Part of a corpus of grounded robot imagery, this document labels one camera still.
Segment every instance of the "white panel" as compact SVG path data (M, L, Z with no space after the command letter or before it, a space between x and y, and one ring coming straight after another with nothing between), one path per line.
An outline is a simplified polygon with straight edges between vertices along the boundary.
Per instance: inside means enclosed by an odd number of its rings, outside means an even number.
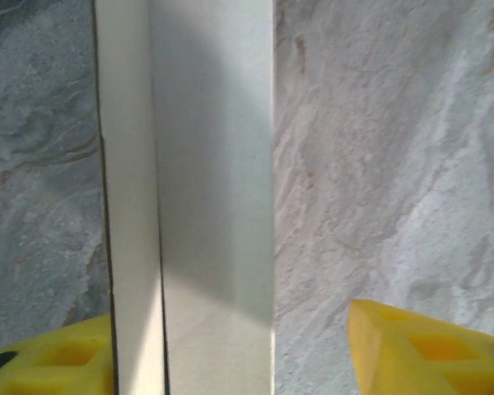
M270 394L273 3L151 3L171 393Z
M164 393L147 1L96 0L121 395Z

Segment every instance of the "yellow plastic part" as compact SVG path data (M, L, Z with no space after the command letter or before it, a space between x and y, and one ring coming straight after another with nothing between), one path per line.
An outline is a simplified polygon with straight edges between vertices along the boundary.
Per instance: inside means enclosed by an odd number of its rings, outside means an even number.
M371 300L347 336L361 395L494 395L494 337Z
M102 316L11 344L0 395L113 395L110 317Z

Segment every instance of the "marble texture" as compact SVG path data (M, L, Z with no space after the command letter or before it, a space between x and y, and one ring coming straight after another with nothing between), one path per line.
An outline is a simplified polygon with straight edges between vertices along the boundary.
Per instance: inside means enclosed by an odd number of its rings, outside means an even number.
M91 4L0 0L0 346L108 311Z
M280 0L276 394L357 394L348 302L494 334L494 0Z

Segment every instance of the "vertical white strip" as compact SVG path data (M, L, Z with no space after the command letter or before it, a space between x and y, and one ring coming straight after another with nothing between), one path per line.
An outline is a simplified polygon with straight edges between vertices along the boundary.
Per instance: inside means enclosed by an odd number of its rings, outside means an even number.
M269 395L273 2L151 4L171 392Z
M96 0L119 393L164 393L147 0Z

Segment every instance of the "gray marble wall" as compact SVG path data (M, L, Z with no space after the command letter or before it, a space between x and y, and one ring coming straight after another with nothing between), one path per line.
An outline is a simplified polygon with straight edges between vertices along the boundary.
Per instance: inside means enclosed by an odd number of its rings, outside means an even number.
M494 334L494 0L277 5L277 394L357 393L348 302Z
M108 312L91 6L0 0L0 346Z

